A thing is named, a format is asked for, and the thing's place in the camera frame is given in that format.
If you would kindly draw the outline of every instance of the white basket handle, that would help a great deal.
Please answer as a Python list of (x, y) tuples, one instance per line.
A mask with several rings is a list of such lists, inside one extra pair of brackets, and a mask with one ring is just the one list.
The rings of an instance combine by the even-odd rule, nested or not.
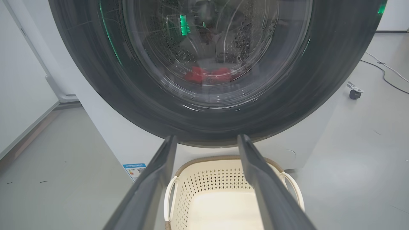
[[(177, 176), (175, 176), (174, 178), (172, 178), (172, 180), (168, 184), (168, 187), (166, 188), (165, 202), (164, 202), (164, 205), (163, 205), (163, 213), (164, 213), (164, 216), (165, 216), (165, 221), (171, 221), (172, 220), (173, 209), (175, 207), (175, 201), (176, 201), (176, 191), (178, 190), (178, 182), (179, 182), (179, 179), (178, 179)], [(175, 190), (173, 192), (172, 207), (171, 207), (171, 211), (169, 213), (169, 199), (170, 199), (170, 195), (171, 195), (173, 185), (175, 185)]]
[(303, 212), (305, 212), (304, 199), (303, 199), (303, 195), (301, 194), (301, 190), (298, 187), (298, 184), (295, 182), (295, 180), (292, 178), (292, 176), (290, 176), (289, 174), (287, 174), (284, 171), (280, 174), (280, 177), (281, 177), (281, 181), (284, 183), (285, 187), (287, 187), (287, 185), (285, 183), (285, 179), (287, 179), (290, 182), (292, 188), (295, 191), (295, 195), (297, 196), (298, 205), (300, 206), (301, 210), (303, 210)]

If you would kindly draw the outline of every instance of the washing machine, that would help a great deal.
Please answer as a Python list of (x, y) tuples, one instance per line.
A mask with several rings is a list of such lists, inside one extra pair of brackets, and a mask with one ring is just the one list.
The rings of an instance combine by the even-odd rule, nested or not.
[(176, 135), (174, 169), (246, 134), (303, 167), (368, 47), (383, 0), (16, 0), (122, 165)]

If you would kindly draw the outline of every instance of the basket rim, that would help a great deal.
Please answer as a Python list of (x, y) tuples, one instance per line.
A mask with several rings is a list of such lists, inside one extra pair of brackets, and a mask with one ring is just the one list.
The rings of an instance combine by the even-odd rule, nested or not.
[[(265, 159), (265, 161), (267, 163), (274, 166), (279, 171), (279, 173), (282, 173), (284, 171), (283, 168), (281, 168), (281, 166), (279, 164), (277, 164), (275, 161), (273, 161), (273, 160), (271, 160), (269, 158), (265, 158), (265, 157), (264, 157), (264, 159)], [(210, 156), (210, 157), (203, 157), (203, 158), (194, 159), (194, 160), (188, 161), (187, 163), (182, 165), (176, 171), (175, 176), (179, 177), (183, 170), (185, 170), (187, 167), (189, 167), (189, 166), (191, 166), (193, 164), (207, 162), (207, 161), (214, 161), (214, 160), (240, 160), (240, 156), (239, 155)]]

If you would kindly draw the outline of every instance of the washing machine door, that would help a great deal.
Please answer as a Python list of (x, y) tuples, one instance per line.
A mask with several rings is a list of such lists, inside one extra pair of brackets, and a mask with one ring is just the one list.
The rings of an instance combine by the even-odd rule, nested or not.
[(275, 135), (346, 80), (383, 0), (50, 0), (93, 88), (144, 130), (202, 147)]

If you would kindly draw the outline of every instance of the black cable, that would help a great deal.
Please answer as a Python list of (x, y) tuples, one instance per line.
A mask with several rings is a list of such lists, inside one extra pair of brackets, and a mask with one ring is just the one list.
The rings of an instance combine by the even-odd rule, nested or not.
[(383, 73), (382, 78), (383, 78), (384, 81), (386, 81), (389, 85), (393, 86), (395, 89), (398, 89), (398, 90), (400, 90), (400, 91), (402, 91), (402, 92), (404, 92), (404, 93), (409, 94), (408, 92), (406, 92), (406, 91), (404, 91), (404, 90), (401, 90), (400, 88), (398, 88), (398, 87), (392, 85), (391, 83), (389, 83), (389, 82), (385, 79), (385, 70), (383, 70), (381, 67), (379, 67), (379, 66), (377, 66), (377, 65), (375, 65), (375, 64), (372, 64), (372, 63), (370, 63), (370, 62), (367, 62), (367, 61), (363, 61), (363, 60), (360, 60), (360, 61), (361, 61), (361, 62), (365, 62), (366, 64), (369, 64), (369, 65), (373, 65), (373, 66), (375, 66), (376, 68), (380, 69), (380, 70), (382, 71), (382, 73)]

